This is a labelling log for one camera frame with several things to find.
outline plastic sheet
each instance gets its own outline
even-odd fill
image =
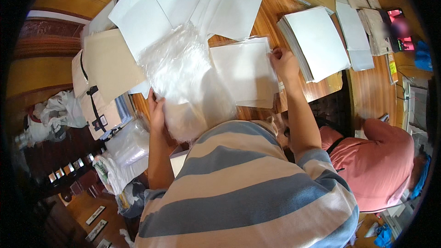
[[[105,144],[115,163],[125,167],[149,155],[149,140],[150,134],[144,129],[142,121],[136,119]]]
[[[165,97],[170,135],[185,142],[235,116],[235,103],[191,22],[147,47],[138,65],[158,98]]]

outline person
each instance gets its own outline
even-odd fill
[[[349,184],[360,211],[377,212],[396,205],[405,189],[416,186],[426,157],[414,158],[412,137],[388,120],[363,122],[368,140],[343,138],[328,125],[320,127],[322,149],[328,151],[334,168],[341,170],[338,174]]]
[[[359,209],[322,150],[303,95],[299,64],[286,49],[270,60],[288,98],[292,147],[286,160],[264,121],[228,121],[202,134],[173,175],[164,99],[149,93],[150,153],[136,247],[342,247]]]

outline striped shirt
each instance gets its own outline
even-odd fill
[[[168,190],[146,190],[136,247],[342,247],[359,216],[328,154],[286,160],[263,123],[203,134]]]

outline red shirt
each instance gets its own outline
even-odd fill
[[[369,140],[345,138],[329,157],[335,169],[345,168],[338,175],[348,183],[360,211],[375,211],[389,207],[389,198],[404,191],[400,186],[412,172],[414,142],[405,130],[378,119],[367,119],[363,129]],[[320,135],[324,150],[343,137],[328,126],[320,128]]]

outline person in red shirt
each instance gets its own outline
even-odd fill
[[[365,120],[363,129],[368,140],[343,138],[327,125],[320,136],[322,149],[348,183],[360,211],[375,212],[396,205],[405,189],[415,187],[424,161],[414,157],[414,142],[405,130],[379,119]]]

